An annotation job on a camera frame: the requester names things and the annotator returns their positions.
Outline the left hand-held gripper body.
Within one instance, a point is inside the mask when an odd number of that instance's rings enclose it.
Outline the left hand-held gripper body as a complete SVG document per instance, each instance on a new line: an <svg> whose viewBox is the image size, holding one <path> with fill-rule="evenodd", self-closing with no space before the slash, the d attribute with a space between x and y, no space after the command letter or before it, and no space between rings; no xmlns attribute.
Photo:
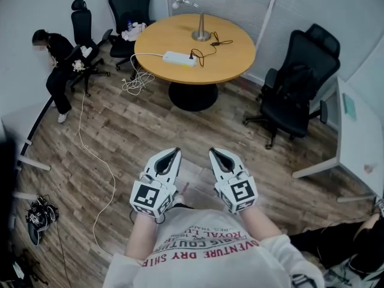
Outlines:
<svg viewBox="0 0 384 288"><path fill-rule="evenodd" d="M175 193L173 184L141 174L140 179L134 182L130 204L137 213L160 218L173 202Z"/></svg>

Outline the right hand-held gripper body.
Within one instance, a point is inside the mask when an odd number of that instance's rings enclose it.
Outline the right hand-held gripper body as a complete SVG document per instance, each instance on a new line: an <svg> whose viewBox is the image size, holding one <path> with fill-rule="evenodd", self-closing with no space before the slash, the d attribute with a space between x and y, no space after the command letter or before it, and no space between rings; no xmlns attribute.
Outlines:
<svg viewBox="0 0 384 288"><path fill-rule="evenodd" d="M254 178L246 173L239 173L226 181L218 181L215 190L231 214L254 206L258 198Z"/></svg>

